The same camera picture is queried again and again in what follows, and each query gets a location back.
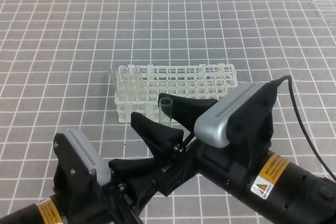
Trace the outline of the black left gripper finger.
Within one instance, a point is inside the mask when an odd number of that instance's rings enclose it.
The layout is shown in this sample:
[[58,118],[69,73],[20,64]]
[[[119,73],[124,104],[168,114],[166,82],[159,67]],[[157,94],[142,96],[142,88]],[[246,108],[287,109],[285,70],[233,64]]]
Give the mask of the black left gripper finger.
[[142,177],[157,170],[154,158],[143,159],[113,159],[109,162],[114,177],[126,179]]

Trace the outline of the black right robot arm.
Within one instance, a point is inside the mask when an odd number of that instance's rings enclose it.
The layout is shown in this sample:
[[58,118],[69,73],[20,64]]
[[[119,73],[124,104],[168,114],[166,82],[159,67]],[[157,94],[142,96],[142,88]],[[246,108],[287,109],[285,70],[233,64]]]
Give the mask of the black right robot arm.
[[173,119],[192,135],[133,112],[131,125],[154,156],[138,199],[169,195],[201,174],[273,223],[335,223],[335,182],[270,150],[277,91],[235,90],[221,100],[172,96]]

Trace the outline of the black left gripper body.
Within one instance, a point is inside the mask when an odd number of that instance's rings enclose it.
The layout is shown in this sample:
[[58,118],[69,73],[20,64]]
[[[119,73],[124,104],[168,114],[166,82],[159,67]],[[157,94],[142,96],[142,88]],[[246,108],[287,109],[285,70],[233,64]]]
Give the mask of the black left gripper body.
[[168,175],[163,171],[111,171],[110,176],[105,189],[113,223],[142,223],[144,207],[168,185]]

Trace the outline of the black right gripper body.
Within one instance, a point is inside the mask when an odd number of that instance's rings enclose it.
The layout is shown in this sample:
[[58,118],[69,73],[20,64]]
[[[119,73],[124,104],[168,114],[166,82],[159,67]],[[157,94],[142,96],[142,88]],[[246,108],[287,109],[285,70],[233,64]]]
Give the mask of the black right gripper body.
[[236,176],[233,164],[236,147],[215,148],[194,140],[189,148],[177,155],[173,149],[155,144],[152,154],[158,170],[152,174],[152,194],[168,196],[172,191],[201,174],[211,182],[236,196]]

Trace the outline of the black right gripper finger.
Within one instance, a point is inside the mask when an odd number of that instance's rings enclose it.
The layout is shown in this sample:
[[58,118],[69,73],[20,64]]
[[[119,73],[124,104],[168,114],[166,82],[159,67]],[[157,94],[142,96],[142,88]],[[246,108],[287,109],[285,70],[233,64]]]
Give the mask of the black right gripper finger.
[[172,118],[191,133],[194,132],[196,120],[218,102],[216,99],[192,99],[160,93],[158,99],[162,98],[170,98],[173,101]]
[[144,140],[157,166],[175,158],[175,146],[182,145],[184,131],[156,123],[138,112],[131,113],[131,126]]

